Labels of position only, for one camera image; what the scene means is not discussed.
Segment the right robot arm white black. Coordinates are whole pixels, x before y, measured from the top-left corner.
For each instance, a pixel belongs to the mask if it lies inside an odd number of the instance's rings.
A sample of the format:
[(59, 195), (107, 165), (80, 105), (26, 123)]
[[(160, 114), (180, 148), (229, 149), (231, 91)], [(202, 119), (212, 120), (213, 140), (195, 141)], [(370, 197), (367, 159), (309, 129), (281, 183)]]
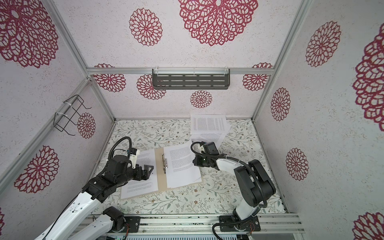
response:
[(276, 193), (276, 187), (259, 160), (244, 162), (224, 155), (195, 153), (193, 164), (213, 168), (236, 177), (242, 201), (234, 210), (237, 221), (255, 216), (268, 206), (268, 199)]

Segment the beige file folder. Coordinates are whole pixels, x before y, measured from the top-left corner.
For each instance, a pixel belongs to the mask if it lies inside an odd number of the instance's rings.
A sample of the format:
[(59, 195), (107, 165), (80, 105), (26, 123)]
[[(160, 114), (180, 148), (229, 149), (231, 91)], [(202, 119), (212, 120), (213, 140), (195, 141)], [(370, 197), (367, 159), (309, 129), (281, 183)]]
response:
[[(201, 183), (203, 181), (200, 168), (194, 166), (195, 154), (191, 151), (191, 142), (155, 150), (156, 170), (158, 178), (157, 192), (164, 192), (179, 187)], [(167, 173), (163, 172), (162, 154), (168, 162)]]

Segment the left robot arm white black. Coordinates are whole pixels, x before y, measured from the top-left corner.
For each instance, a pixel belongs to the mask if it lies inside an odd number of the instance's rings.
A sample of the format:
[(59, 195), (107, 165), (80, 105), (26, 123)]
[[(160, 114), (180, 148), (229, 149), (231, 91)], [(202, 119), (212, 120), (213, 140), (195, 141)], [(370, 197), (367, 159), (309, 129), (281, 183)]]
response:
[(59, 217), (37, 240), (67, 240), (83, 220), (99, 207), (117, 188), (129, 181), (146, 181), (154, 166), (137, 164), (137, 156), (109, 157), (103, 170), (82, 188), (82, 191), (65, 207)]

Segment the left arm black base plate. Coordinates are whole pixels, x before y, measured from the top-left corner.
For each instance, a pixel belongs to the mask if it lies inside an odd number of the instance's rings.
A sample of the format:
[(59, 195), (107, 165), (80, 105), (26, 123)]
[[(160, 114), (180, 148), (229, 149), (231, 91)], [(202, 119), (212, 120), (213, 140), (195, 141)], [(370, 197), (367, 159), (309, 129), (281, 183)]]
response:
[(141, 217), (135, 217), (135, 216), (124, 216), (124, 228), (122, 230), (122, 233), (137, 233), (139, 231)]

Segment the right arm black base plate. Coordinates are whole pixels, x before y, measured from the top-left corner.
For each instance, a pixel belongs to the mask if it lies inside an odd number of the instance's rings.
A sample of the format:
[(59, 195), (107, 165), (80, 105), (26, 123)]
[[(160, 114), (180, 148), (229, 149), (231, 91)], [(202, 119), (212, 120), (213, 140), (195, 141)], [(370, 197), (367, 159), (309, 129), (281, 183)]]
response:
[(236, 220), (234, 216), (219, 216), (221, 232), (259, 232), (261, 225), (257, 216)]

